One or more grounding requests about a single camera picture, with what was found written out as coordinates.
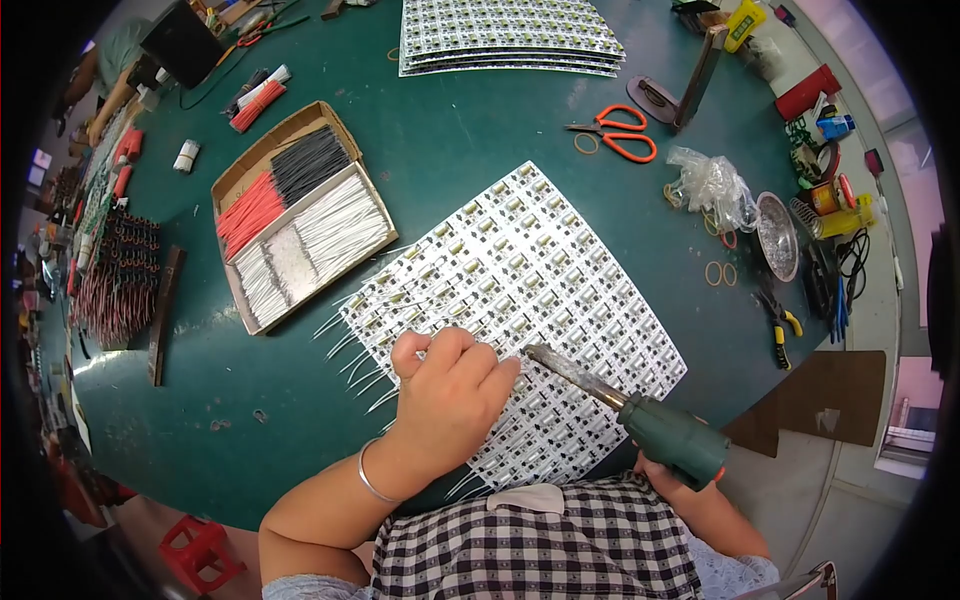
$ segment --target green table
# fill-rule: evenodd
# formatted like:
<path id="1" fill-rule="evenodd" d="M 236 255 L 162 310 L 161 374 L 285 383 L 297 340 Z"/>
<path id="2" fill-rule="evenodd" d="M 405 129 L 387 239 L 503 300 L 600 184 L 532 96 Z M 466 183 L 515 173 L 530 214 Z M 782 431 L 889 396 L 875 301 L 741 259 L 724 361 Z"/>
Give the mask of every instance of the green table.
<path id="1" fill-rule="evenodd" d="M 722 426 L 784 377 L 774 361 L 770 325 L 752 296 L 747 244 L 725 249 L 704 232 L 699 214 L 672 210 L 661 194 L 677 177 L 677 168 L 664 162 L 676 143 L 726 155 L 755 194 L 771 190 L 790 198 L 795 183 L 789 145 L 767 84 L 735 57 L 722 57 L 685 131 L 673 136 L 650 120 L 647 132 L 660 154 L 646 165 L 606 147 L 581 155 L 573 134 L 563 129 L 588 122 L 609 104 L 629 103 L 624 86 L 639 72 L 683 90 L 701 40 L 670 15 L 666 0 L 595 2 L 627 50 L 619 79 L 539 71 L 400 79 L 397 63 L 386 59 L 397 44 L 399 2 L 349 9 L 327 22 L 319 18 L 323 4 L 293 7 L 286 18 L 313 18 L 265 37 L 245 57 L 234 52 L 221 69 L 242 62 L 195 108 L 180 109 L 179 91 L 173 90 L 138 121 L 146 136 L 128 188 L 131 212 L 161 222 L 164 241 L 188 255 L 163 387 L 147 380 L 146 348 L 94 355 L 88 363 L 74 353 L 98 469 L 177 509 L 256 529 L 284 492 L 355 452 L 394 417 L 392 404 L 364 416 L 388 389 L 386 380 L 361 398 L 345 391 L 346 377 L 337 371 L 356 350 L 324 362 L 343 330 L 311 342 L 313 331 L 333 314 L 332 301 L 390 257 L 355 269 L 269 336 L 252 337 L 240 323 L 217 252 L 210 186 L 260 135 L 318 99 L 329 102 L 355 136 L 396 223 L 397 244 L 416 240 L 532 159 L 603 238 L 680 349 L 689 373 L 666 401 Z M 293 73 L 288 91 L 250 131 L 238 134 L 219 110 L 254 68 L 274 69 L 282 62 Z M 221 76 L 215 73 L 211 81 Z M 188 91 L 183 103 L 189 106 L 204 90 Z M 203 147 L 193 173 L 184 176 L 172 166 L 187 138 Z M 739 271 L 736 286 L 707 286 L 704 267 L 710 260 L 732 262 Z M 806 329 L 802 339 L 788 334 L 798 365 L 826 330 L 809 318 L 799 283 L 781 286 L 779 296 Z M 265 423 L 253 417 L 256 409 L 266 413 Z M 228 420 L 230 427 L 211 431 L 213 420 Z M 633 458 L 632 449 L 622 446 L 595 473 L 622 468 Z M 407 509 L 441 504 L 461 476 L 447 475 Z"/>

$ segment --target red plastic stool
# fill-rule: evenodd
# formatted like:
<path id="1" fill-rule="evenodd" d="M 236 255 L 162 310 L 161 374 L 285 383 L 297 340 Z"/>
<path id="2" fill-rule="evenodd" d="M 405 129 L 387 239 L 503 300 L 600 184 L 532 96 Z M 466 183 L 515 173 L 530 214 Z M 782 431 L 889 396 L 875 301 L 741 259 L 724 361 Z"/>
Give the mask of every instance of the red plastic stool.
<path id="1" fill-rule="evenodd" d="M 175 548 L 173 542 L 181 534 L 186 537 L 186 545 Z M 247 569 L 245 564 L 235 563 L 227 554 L 224 548 L 226 540 L 227 531 L 223 525 L 186 515 L 167 532 L 157 549 L 177 579 L 197 593 L 204 594 L 219 588 L 231 577 Z M 200 576 L 200 572 L 208 566 L 220 573 L 213 581 Z"/>

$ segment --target person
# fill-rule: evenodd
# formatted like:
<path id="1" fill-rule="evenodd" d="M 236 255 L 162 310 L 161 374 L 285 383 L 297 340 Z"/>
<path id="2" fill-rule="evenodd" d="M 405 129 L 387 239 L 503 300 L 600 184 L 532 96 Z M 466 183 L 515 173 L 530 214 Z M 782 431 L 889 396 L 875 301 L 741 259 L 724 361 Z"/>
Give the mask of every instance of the person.
<path id="1" fill-rule="evenodd" d="M 150 32 L 153 23 L 142 17 L 132 17 L 111 30 L 97 45 L 81 57 L 74 70 L 73 79 L 54 107 L 57 121 L 57 137 L 63 135 L 64 115 L 90 91 L 98 95 L 97 114 L 87 130 L 89 145 L 100 143 L 104 129 L 113 113 L 133 97 L 133 88 L 127 78 L 133 65 L 143 54 L 140 42 Z"/>
<path id="2" fill-rule="evenodd" d="M 456 327 L 434 339 L 407 331 L 391 359 L 393 427 L 263 517 L 264 600 L 730 598 L 779 580 L 763 537 L 712 482 L 694 492 L 642 452 L 619 477 L 390 516 L 479 449 L 520 372 L 519 359 L 498 362 Z M 371 576 L 351 550 L 378 527 Z"/>

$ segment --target floor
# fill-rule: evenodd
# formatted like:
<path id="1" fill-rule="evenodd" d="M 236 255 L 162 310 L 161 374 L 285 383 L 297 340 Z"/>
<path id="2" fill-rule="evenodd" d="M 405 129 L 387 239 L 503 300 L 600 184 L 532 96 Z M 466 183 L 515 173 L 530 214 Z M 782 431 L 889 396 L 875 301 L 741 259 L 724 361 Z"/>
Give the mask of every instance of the floor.
<path id="1" fill-rule="evenodd" d="M 178 595 L 192 597 L 192 592 L 177 581 L 156 551 L 163 536 L 183 518 L 183 513 L 139 495 L 128 500 L 123 506 L 110 509 L 110 515 L 123 529 L 137 558 L 155 580 L 166 588 L 178 591 Z M 260 598 L 260 558 L 257 554 L 256 532 L 236 527 L 225 526 L 224 528 L 227 530 L 232 558 L 243 562 L 247 566 L 247 571 L 223 584 L 209 594 L 210 597 L 213 600 Z M 363 561 L 367 570 L 372 570 L 373 542 L 364 543 L 354 552 Z"/>

